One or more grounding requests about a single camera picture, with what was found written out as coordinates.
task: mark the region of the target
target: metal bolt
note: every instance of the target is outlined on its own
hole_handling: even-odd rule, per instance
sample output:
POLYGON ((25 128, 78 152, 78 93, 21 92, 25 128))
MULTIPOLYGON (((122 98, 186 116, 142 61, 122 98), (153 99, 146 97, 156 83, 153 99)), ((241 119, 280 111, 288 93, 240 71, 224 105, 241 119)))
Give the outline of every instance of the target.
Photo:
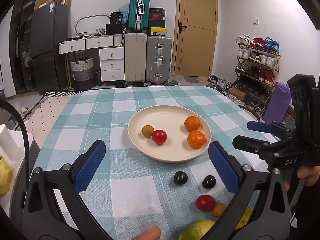
POLYGON ((70 168, 71 168, 71 164, 69 164, 69 163, 64 164, 64 165, 62 166, 62 169, 63 169, 64 171, 68 171, 68 170, 70 170, 70 168))
POLYGON ((251 166, 247 165, 247 164, 243 165, 242 168, 243 168, 244 171, 251 171, 252 170, 251 166))
POLYGON ((41 171, 41 168, 39 168, 39 167, 36 167, 35 169, 34 169, 34 173, 39 173, 41 171))
POLYGON ((280 170, 278 168, 274 168, 273 173, 278 175, 278 174, 280 174, 280 170))

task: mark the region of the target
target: door lock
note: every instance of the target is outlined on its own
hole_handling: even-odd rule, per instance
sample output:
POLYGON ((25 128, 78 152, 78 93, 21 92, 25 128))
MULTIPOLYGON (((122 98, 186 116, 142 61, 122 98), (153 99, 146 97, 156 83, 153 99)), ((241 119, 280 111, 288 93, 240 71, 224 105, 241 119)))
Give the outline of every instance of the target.
POLYGON ((188 26, 183 26, 182 23, 179 23, 179 33, 182 33, 182 28, 187 28, 188 26))

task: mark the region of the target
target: red oval fruit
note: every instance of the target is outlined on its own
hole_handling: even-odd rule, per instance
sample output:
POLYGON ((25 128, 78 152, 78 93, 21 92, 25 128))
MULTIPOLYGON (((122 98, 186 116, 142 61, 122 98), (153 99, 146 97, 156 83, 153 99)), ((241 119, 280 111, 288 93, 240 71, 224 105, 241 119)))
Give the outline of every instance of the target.
POLYGON ((152 140, 156 144, 164 144, 167 140, 167 134, 163 130, 155 130, 152 134, 152 140))
POLYGON ((201 195, 196 199, 196 207, 201 211, 211 211, 216 205, 216 200, 210 195, 201 195))

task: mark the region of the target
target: beige suitcase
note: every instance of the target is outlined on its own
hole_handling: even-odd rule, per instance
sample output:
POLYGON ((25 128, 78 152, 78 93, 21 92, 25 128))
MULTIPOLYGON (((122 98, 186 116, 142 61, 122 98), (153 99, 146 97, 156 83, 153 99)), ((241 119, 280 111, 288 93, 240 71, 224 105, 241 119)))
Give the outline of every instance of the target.
POLYGON ((127 33, 124 38, 125 81, 144 82, 146 79, 147 35, 127 33))

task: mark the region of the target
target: refrigerator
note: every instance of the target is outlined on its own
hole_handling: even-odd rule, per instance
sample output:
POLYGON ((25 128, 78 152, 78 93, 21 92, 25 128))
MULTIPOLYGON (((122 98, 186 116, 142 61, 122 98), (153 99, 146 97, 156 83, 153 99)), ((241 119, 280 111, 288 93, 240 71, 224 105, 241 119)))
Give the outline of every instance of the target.
POLYGON ((32 14, 31 58, 40 95, 46 89, 64 89, 68 84, 64 56, 58 47, 68 36, 68 15, 68 7, 56 1, 32 14))

